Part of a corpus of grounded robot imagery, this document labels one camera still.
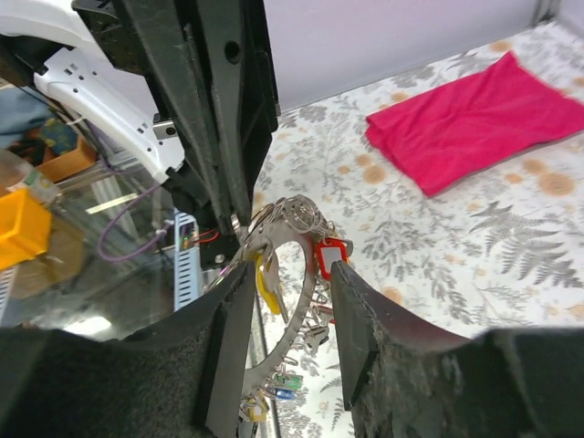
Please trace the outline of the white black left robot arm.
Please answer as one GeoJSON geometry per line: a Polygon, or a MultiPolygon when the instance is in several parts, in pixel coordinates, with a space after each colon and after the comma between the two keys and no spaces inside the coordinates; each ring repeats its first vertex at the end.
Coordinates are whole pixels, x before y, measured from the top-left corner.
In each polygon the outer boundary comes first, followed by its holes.
{"type": "Polygon", "coordinates": [[[4,1],[1,74],[98,128],[230,234],[279,114],[261,1],[4,1]]]}

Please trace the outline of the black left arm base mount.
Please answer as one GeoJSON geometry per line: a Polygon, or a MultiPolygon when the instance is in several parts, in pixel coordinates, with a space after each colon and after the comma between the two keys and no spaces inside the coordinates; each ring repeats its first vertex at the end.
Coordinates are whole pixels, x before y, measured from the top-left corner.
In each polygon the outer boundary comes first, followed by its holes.
{"type": "Polygon", "coordinates": [[[197,237],[202,270],[225,266],[240,247],[234,234],[220,234],[211,229],[201,232],[197,237]]]}

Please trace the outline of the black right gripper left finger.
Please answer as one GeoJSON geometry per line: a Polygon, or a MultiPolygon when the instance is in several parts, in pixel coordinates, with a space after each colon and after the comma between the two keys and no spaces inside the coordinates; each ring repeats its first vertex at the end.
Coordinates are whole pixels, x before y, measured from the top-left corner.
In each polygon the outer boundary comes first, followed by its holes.
{"type": "Polygon", "coordinates": [[[122,340],[63,330],[1,332],[4,437],[233,437],[255,269],[122,340]]]}

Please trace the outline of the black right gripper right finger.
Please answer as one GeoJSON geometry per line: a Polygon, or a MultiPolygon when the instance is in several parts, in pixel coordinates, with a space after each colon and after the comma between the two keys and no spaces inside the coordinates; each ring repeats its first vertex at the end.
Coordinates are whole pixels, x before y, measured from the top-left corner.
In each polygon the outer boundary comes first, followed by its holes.
{"type": "Polygon", "coordinates": [[[337,262],[331,292],[344,407],[359,437],[580,437],[580,328],[467,339],[337,262]]]}

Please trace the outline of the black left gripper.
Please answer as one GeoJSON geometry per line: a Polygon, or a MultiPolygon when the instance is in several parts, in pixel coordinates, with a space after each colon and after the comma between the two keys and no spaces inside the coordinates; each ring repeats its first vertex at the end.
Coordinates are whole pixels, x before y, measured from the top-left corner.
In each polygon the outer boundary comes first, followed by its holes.
{"type": "Polygon", "coordinates": [[[277,126],[278,97],[261,1],[76,1],[112,65],[143,76],[154,120],[184,162],[168,170],[174,205],[230,233],[248,224],[277,126]]]}

